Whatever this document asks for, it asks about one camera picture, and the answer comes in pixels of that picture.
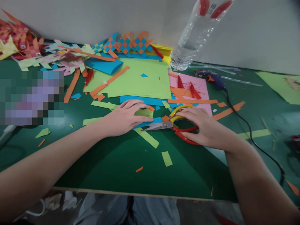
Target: scissor blade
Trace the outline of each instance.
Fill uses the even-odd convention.
[[[173,127],[173,123],[171,121],[168,121],[168,122],[162,122],[162,123],[155,123],[154,126],[146,128],[143,131],[161,130],[161,129],[172,128],[172,127]]]

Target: forearm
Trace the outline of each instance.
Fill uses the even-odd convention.
[[[88,149],[102,139],[93,124],[44,147],[0,173],[0,218],[13,219],[36,203]]]
[[[225,155],[246,224],[296,224],[299,211],[249,143]]]

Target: right hand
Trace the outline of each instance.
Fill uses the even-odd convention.
[[[193,121],[199,127],[198,134],[183,132],[182,135],[200,145],[233,152],[240,144],[249,144],[238,134],[215,121],[205,109],[184,108],[176,115]]]

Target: hand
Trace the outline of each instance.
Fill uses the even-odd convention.
[[[199,127],[198,134],[183,132],[182,135],[200,145],[233,152],[240,144],[249,144],[235,132],[211,118],[205,109],[184,108],[176,115],[193,121]]]
[[[149,106],[142,100],[127,100],[93,124],[103,130],[102,138],[120,136],[143,122],[153,121],[152,118],[146,116],[134,115],[142,108],[149,108]]]

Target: white wall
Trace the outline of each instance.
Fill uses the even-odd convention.
[[[1,8],[49,39],[94,44],[148,30],[175,46],[195,0],[2,0]],[[0,12],[0,18],[7,20]],[[300,74],[297,0],[235,0],[197,61]]]

